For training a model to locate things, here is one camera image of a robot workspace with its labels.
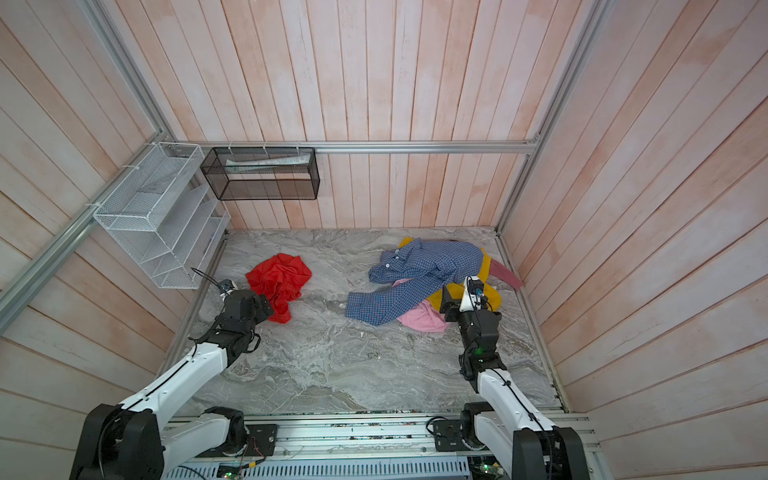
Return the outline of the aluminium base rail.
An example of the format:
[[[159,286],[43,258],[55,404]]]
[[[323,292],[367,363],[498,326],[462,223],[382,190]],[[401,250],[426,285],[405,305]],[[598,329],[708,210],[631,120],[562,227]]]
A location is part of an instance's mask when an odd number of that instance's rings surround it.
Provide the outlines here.
[[[393,448],[397,445],[415,449],[434,440],[426,431],[426,422],[433,417],[409,414],[384,415],[321,415],[316,419],[296,416],[247,416],[245,424],[277,424],[275,448],[281,438],[298,451],[339,449]],[[485,448],[483,455],[493,454]]]

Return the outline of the right aluminium frame post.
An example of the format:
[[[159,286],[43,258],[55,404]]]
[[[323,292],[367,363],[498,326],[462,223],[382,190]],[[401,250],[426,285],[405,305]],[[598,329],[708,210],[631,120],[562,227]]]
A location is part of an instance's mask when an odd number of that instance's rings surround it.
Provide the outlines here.
[[[553,94],[545,104],[544,116],[538,124],[536,135],[528,140],[533,150],[525,155],[523,161],[517,161],[513,168],[514,182],[512,183],[512,190],[504,208],[501,210],[498,221],[494,225],[498,236],[501,236],[506,231],[517,204],[525,191],[526,184],[536,167],[540,154],[549,141],[567,101],[572,96],[572,90],[575,88],[575,84],[594,50],[594,45],[601,35],[603,24],[611,16],[611,11],[615,4],[615,1],[589,2],[589,9],[584,15],[584,23],[579,30],[567,62],[564,64],[564,69],[558,77]]]

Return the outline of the horizontal aluminium frame bar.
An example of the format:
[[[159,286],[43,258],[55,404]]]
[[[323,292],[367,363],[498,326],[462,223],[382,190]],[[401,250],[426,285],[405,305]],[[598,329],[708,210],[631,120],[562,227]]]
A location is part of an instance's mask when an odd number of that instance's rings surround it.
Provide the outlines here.
[[[282,142],[175,142],[175,145],[197,145],[203,151],[212,148],[253,148],[263,152],[312,149],[317,154],[530,154],[538,143],[534,140],[481,141],[282,141]]]

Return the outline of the magenta cloth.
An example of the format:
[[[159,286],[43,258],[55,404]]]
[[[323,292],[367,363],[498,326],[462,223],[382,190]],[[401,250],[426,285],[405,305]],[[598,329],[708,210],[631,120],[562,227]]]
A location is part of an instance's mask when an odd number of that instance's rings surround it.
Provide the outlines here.
[[[483,248],[469,242],[457,240],[450,240],[449,245],[462,255],[462,261],[464,263],[468,262],[469,268],[475,268],[477,270],[477,272],[474,273],[474,276],[477,276],[483,262]],[[513,290],[518,290],[522,286],[522,281],[510,268],[493,258],[489,278],[490,277],[505,282]]]

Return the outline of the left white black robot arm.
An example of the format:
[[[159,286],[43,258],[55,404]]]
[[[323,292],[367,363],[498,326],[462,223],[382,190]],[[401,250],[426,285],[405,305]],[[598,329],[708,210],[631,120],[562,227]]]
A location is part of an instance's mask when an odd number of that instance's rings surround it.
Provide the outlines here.
[[[181,427],[167,426],[200,388],[258,348],[256,327],[274,313],[266,296],[252,290],[229,290],[223,299],[186,356],[145,388],[86,416],[71,478],[160,479],[207,451],[245,456],[254,442],[240,410],[211,407]]]

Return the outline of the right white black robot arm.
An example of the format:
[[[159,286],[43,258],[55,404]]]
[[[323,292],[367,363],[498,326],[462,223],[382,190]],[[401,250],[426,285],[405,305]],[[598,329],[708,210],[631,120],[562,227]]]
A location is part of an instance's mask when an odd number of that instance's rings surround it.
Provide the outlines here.
[[[463,443],[490,450],[511,479],[588,479],[581,437],[541,413],[502,362],[497,352],[502,315],[490,309],[483,282],[467,277],[460,299],[444,287],[440,312],[459,327],[460,374],[482,397],[462,411]]]

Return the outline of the pink cloth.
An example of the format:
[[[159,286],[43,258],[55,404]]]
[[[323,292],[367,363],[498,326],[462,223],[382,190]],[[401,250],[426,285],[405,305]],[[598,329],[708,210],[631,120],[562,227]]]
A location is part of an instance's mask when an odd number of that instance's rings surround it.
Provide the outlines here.
[[[403,326],[423,333],[443,333],[448,328],[442,314],[438,312],[442,295],[436,291],[414,308],[397,318]]]

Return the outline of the yellow cloth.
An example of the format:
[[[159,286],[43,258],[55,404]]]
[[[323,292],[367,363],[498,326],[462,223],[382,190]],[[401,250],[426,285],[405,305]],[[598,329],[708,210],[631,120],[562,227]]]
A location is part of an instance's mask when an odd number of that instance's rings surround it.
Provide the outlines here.
[[[489,307],[494,311],[498,311],[502,305],[502,297],[498,291],[488,283],[492,258],[485,252],[484,249],[482,249],[482,252],[484,254],[483,262],[477,276],[481,281],[484,282],[484,295],[488,299]],[[451,283],[448,284],[446,288],[453,298],[460,298],[464,293],[464,287],[462,283]],[[438,310],[442,302],[442,290],[438,290],[437,292],[433,293],[427,297],[426,300],[435,310]]]

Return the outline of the left aluminium frame bar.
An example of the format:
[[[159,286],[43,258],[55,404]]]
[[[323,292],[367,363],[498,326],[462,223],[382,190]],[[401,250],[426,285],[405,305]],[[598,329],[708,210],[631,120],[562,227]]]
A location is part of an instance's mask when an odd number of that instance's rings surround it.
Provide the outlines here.
[[[1,293],[1,333],[7,331],[69,257],[90,236],[96,226],[95,212],[132,171],[138,168],[139,162],[150,150],[167,136],[166,131],[160,130],[146,140],[129,162],[118,169],[114,178],[86,202],[66,227],[11,280],[9,286]]]

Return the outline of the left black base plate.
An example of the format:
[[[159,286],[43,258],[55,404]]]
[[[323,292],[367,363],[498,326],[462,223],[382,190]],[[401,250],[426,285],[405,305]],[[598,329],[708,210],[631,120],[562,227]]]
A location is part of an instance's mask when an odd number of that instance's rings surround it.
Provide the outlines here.
[[[277,440],[277,424],[254,424],[236,427],[224,444],[203,451],[197,458],[255,456],[269,457],[274,454]]]

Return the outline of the red cloth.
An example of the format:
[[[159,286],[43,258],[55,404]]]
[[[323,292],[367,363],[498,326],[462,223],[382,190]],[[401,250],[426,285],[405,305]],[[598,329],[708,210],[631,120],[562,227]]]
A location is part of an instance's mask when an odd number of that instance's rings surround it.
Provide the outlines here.
[[[312,272],[300,256],[278,253],[255,266],[245,278],[256,294],[269,301],[274,311],[270,321],[286,324],[292,318],[290,303],[301,297]]]

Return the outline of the blue checkered shirt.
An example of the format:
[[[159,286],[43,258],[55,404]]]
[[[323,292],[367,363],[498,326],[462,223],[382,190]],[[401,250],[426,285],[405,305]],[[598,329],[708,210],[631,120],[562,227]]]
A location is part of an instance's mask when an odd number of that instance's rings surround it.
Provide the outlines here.
[[[351,292],[345,316],[373,326],[394,321],[443,287],[478,274],[483,260],[483,250],[468,242],[412,239],[381,254],[368,271],[380,288]]]

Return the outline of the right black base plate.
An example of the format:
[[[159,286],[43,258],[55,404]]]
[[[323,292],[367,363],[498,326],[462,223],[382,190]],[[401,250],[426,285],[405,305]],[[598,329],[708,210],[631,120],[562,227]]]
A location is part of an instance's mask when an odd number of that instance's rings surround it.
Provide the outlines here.
[[[443,416],[430,418],[425,425],[426,431],[434,440],[438,452],[482,451],[480,444],[472,443],[463,436],[460,420],[447,419]]]

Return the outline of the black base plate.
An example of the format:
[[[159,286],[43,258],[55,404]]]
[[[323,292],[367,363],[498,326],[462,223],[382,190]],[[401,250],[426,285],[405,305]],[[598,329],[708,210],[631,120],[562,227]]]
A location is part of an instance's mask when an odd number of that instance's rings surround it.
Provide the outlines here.
[[[269,457],[274,454],[277,440],[277,424],[254,424],[236,427],[224,444],[203,451],[197,458],[255,456]]]
[[[438,452],[482,451],[480,444],[472,443],[463,436],[460,420],[447,419],[443,416],[430,418],[425,425],[426,431],[434,440]]]

